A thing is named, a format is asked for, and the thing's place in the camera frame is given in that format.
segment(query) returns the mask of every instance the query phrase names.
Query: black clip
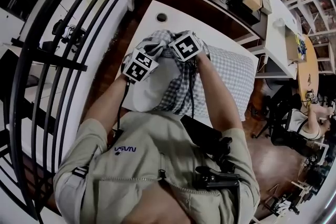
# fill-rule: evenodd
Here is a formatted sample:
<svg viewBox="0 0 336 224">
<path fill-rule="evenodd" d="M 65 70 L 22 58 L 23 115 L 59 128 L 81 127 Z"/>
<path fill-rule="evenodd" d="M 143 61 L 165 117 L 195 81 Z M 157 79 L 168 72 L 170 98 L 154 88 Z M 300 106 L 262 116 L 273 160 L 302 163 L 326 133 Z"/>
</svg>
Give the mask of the black clip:
<svg viewBox="0 0 336 224">
<path fill-rule="evenodd" d="M 199 179 L 194 181 L 196 189 L 223 189 L 238 187 L 241 177 L 237 174 L 227 174 L 217 172 L 207 166 L 196 167 L 200 173 Z"/>
<path fill-rule="evenodd" d="M 89 172 L 89 167 L 87 165 L 79 166 L 72 170 L 73 175 L 79 176 L 81 178 L 85 178 L 88 172 Z"/>
</svg>

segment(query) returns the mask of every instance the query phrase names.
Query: black metal railing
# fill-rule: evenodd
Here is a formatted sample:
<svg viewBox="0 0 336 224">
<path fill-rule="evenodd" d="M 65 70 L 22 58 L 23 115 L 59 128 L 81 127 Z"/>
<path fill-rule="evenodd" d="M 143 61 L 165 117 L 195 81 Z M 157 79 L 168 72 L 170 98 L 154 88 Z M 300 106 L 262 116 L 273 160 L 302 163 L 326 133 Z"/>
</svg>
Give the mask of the black metal railing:
<svg viewBox="0 0 336 224">
<path fill-rule="evenodd" d="M 77 82 L 80 78 L 82 72 L 87 69 L 86 60 L 90 54 L 90 50 L 95 43 L 97 36 L 100 33 L 102 26 L 107 20 L 108 16 L 113 11 L 116 3 L 119 0 L 104 0 L 104 2 L 99 7 L 98 11 L 90 22 L 85 33 L 81 31 L 83 23 L 87 19 L 88 15 L 92 11 L 93 7 L 98 0 L 92 0 L 86 10 L 84 11 L 82 17 L 79 19 L 73 33 L 71 34 L 70 40 L 66 44 L 63 56 L 56 56 L 55 52 L 59 42 L 62 39 L 62 34 L 64 33 L 66 27 L 68 26 L 70 19 L 73 17 L 75 11 L 81 4 L 82 0 L 75 0 L 70 10 L 67 12 L 63 21 L 60 23 L 56 30 L 55 37 L 52 41 L 52 45 L 48 51 L 42 50 L 39 47 L 40 39 L 51 20 L 56 8 L 59 6 L 62 0 L 46 0 L 38 12 L 29 33 L 24 42 L 14 75 L 14 81 L 12 86 L 12 93 L 10 96 L 10 112 L 9 112 L 9 126 L 10 126 L 10 160 L 6 159 L 8 165 L 10 165 L 15 172 L 17 182 L 13 181 L 14 185 L 18 186 L 22 192 L 24 198 L 24 203 L 21 202 L 2 182 L 0 182 L 0 187 L 5 190 L 5 192 L 10 196 L 10 198 L 17 203 L 21 209 L 31 215 L 34 219 L 39 220 L 42 223 L 40 216 L 40 211 L 46 205 L 48 199 L 53 193 L 52 178 L 55 174 L 55 170 L 60 165 L 62 158 L 62 148 L 65 137 L 66 124 L 68 121 L 68 115 L 71 107 L 71 102 L 76 90 Z M 89 45 L 85 48 L 83 52 L 83 58 L 81 62 L 77 62 L 79 56 L 84 48 L 84 45 L 92 32 L 95 24 L 97 23 L 100 15 L 105 8 L 108 8 L 103 19 L 93 33 Z M 72 59 L 68 59 L 69 53 L 73 45 L 77 46 L 77 51 Z M 29 70 L 33 64 L 33 61 L 43 63 L 42 72 L 39 77 L 38 87 L 36 91 L 34 108 L 31 117 L 31 158 L 23 153 L 22 148 L 22 118 L 24 118 L 25 112 L 23 111 L 24 106 L 24 94 L 26 89 L 26 84 L 28 80 Z M 51 92 L 48 100 L 48 105 L 44 117 L 44 130 L 43 130 L 43 163 L 39 165 L 37 163 L 36 157 L 36 140 L 37 140 L 37 126 L 39 124 L 39 110 L 40 102 L 43 94 L 43 88 L 46 83 L 47 74 L 50 66 L 56 67 L 56 74 L 54 77 L 53 85 L 51 87 Z M 63 85 L 61 92 L 60 101 L 58 103 L 58 109 L 55 120 L 51 123 L 51 111 L 55 102 L 55 95 L 57 93 L 58 84 L 62 71 L 68 69 L 68 73 Z M 70 91 L 70 96 L 65 104 L 65 98 L 67 90 L 69 88 L 70 79 L 73 71 L 77 71 L 74 83 Z M 66 105 L 65 113 L 62 116 L 62 109 Z M 61 130 L 60 137 L 58 137 L 58 130 Z M 51 146 L 51 168 L 48 169 L 47 156 L 48 152 L 48 135 L 52 135 L 52 146 Z M 59 151 L 57 155 L 57 141 L 59 141 Z M 26 164 L 27 159 L 30 159 L 31 167 Z M 30 173 L 33 178 L 33 182 L 27 179 L 27 173 Z"/>
</svg>

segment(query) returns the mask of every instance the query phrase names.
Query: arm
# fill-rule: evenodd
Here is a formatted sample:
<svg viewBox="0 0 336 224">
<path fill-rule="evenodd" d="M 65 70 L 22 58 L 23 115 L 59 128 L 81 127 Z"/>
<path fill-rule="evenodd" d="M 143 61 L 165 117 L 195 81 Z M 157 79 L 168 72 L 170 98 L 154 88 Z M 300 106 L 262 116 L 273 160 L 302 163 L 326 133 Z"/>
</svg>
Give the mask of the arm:
<svg viewBox="0 0 336 224">
<path fill-rule="evenodd" d="M 64 157 L 54 178 L 55 185 L 63 174 L 72 172 L 76 167 L 87 165 L 94 154 L 101 154 L 107 150 L 107 134 L 115 123 L 125 86 L 126 77 L 121 75 L 89 109 L 78 129 L 74 144 Z"/>
<path fill-rule="evenodd" d="M 311 104 L 308 108 L 308 133 L 316 133 L 319 131 L 318 117 L 321 115 L 329 116 L 333 114 L 332 108 L 324 108 L 319 104 Z"/>
<path fill-rule="evenodd" d="M 106 132 L 109 133 L 117 120 L 118 109 L 125 93 L 126 83 L 126 76 L 121 74 L 92 105 L 85 116 L 85 120 L 95 119 L 99 121 Z"/>
<path fill-rule="evenodd" d="M 236 165 L 235 173 L 243 178 L 240 185 L 240 200 L 244 202 L 243 208 L 246 210 L 244 217 L 249 221 L 257 209 L 260 194 L 237 105 L 203 52 L 197 55 L 197 63 L 211 124 L 213 128 L 221 131 L 223 136 L 231 137 L 233 140 L 227 158 Z"/>
<path fill-rule="evenodd" d="M 54 177 L 55 200 L 67 223 L 77 221 L 76 201 L 81 201 L 86 187 L 86 175 L 74 175 L 75 168 L 88 169 L 94 156 L 107 150 L 107 134 L 111 131 L 124 95 L 126 77 L 119 76 L 89 109 L 77 138 L 64 157 Z"/>
<path fill-rule="evenodd" d="M 221 132 L 232 128 L 243 129 L 236 102 L 211 61 L 203 52 L 196 57 L 206 106 L 213 128 Z"/>
</svg>

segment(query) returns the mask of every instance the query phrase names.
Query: person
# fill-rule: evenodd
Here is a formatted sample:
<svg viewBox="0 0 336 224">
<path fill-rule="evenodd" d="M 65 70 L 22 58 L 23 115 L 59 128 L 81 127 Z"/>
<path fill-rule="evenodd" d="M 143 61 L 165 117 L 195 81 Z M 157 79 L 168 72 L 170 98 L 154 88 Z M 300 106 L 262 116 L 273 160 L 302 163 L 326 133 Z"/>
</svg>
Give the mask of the person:
<svg viewBox="0 0 336 224">
<path fill-rule="evenodd" d="M 127 78 L 122 74 L 92 105 L 54 177 L 55 200 L 67 223 L 249 223 L 260 200 L 236 103 L 208 57 L 196 56 L 209 119 L 231 137 L 227 159 L 237 189 L 195 189 L 195 168 L 219 166 L 192 143 L 181 116 L 128 112 L 108 146 Z"/>
<path fill-rule="evenodd" d="M 330 130 L 331 121 L 326 119 L 319 123 L 319 118 L 334 115 L 333 108 L 325 108 L 319 104 L 310 104 L 308 107 L 308 116 L 304 115 L 299 109 L 293 109 L 289 122 L 288 131 L 299 131 L 299 134 L 309 140 L 318 140 L 324 137 Z"/>
</svg>

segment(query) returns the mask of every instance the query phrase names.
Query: wooden floor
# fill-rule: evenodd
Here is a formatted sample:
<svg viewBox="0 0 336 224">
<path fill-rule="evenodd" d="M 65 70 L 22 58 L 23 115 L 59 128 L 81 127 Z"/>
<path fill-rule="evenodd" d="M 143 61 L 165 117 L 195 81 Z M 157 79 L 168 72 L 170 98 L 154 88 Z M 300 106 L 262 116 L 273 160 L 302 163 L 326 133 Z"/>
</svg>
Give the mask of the wooden floor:
<svg viewBox="0 0 336 224">
<path fill-rule="evenodd" d="M 123 19 L 119 31 L 115 39 L 111 42 L 110 49 L 98 69 L 88 96 L 86 109 L 90 107 L 114 81 L 127 47 L 151 1 L 152 0 L 135 0 L 135 10 L 132 13 L 127 13 Z M 242 28 L 242 26 L 201 0 L 156 1 L 185 12 L 214 27 L 232 39 L 246 34 L 246 30 Z M 263 81 L 257 79 L 250 100 L 250 103 L 257 109 L 261 108 L 263 102 L 263 95 L 261 93 L 262 87 Z M 281 195 L 284 191 L 290 190 L 292 187 L 290 181 L 297 180 L 302 157 L 289 148 L 273 146 L 270 139 L 264 136 L 259 139 L 252 139 L 251 135 L 258 133 L 263 125 L 264 122 L 261 119 L 252 118 L 250 111 L 247 110 L 244 130 L 248 148 L 251 153 L 253 169 L 259 182 L 261 199 L 265 200 L 268 197 L 268 190 L 276 184 L 279 184 L 277 195 Z M 269 212 L 259 208 L 256 217 L 260 219 L 266 215 L 269 215 Z"/>
</svg>

